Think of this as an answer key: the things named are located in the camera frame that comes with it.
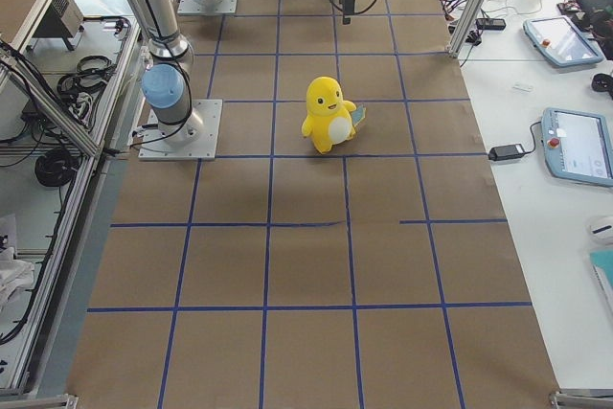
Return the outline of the yellow plush penguin toy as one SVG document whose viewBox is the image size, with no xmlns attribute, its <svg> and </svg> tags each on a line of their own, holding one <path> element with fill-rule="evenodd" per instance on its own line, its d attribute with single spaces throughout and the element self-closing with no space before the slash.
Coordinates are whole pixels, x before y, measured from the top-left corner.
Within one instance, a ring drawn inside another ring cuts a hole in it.
<svg viewBox="0 0 613 409">
<path fill-rule="evenodd" d="M 301 132 L 319 153 L 351 140 L 365 118 L 366 107 L 345 100 L 336 79 L 318 77 L 309 84 Z"/>
</svg>

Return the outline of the far blue teach pendant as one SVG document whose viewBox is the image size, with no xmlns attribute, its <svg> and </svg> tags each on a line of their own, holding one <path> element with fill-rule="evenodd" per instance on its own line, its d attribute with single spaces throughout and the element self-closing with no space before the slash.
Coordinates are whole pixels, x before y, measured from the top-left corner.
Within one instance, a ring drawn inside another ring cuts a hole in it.
<svg viewBox="0 0 613 409">
<path fill-rule="evenodd" d="M 591 65 L 604 60 L 600 47 L 566 16 L 525 20 L 523 32 L 536 50 L 556 67 Z"/>
</svg>

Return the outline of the blue teach pendant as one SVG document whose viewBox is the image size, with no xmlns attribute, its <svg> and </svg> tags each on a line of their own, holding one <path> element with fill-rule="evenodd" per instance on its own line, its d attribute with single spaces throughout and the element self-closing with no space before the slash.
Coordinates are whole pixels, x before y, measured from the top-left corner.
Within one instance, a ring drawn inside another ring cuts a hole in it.
<svg viewBox="0 0 613 409">
<path fill-rule="evenodd" d="M 548 107 L 541 130 L 545 164 L 553 177 L 612 187 L 612 142 L 603 115 Z"/>
<path fill-rule="evenodd" d="M 566 16 L 525 20 L 523 32 L 536 50 L 556 67 L 591 65 L 604 60 L 600 47 Z"/>
</svg>

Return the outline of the black power adapter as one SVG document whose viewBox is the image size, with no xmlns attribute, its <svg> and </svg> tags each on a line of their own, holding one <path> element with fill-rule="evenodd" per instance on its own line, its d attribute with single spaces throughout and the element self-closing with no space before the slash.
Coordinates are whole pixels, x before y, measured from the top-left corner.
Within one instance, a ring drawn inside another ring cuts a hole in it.
<svg viewBox="0 0 613 409">
<path fill-rule="evenodd" d="M 493 162 L 520 159 L 526 154 L 521 144 L 509 144 L 492 147 L 488 152 L 488 159 Z"/>
</svg>

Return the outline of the near blue teach pendant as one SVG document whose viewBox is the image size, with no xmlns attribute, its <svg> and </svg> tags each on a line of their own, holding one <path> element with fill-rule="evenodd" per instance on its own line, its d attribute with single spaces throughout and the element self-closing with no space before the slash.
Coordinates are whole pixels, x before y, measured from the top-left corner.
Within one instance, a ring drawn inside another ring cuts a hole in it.
<svg viewBox="0 0 613 409">
<path fill-rule="evenodd" d="M 541 130 L 545 164 L 553 177 L 612 187 L 612 142 L 603 115 L 548 107 Z"/>
</svg>

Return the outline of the grey electronics box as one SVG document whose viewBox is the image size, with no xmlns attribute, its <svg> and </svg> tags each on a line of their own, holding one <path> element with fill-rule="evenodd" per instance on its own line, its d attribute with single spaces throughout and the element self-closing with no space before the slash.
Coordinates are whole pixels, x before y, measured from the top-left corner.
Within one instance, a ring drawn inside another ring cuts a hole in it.
<svg viewBox="0 0 613 409">
<path fill-rule="evenodd" d="M 34 31 L 33 38 L 61 39 L 69 51 L 80 41 L 84 16 L 75 0 L 52 0 Z"/>
</svg>

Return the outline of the crumpled white cloth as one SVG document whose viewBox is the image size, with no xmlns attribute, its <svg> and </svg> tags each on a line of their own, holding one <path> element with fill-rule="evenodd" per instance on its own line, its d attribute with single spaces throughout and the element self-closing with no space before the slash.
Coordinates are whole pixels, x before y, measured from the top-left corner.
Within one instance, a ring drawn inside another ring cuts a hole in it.
<svg viewBox="0 0 613 409">
<path fill-rule="evenodd" d="M 34 264 L 20 260 L 16 215 L 1 217 L 1 309 L 34 286 Z"/>
</svg>

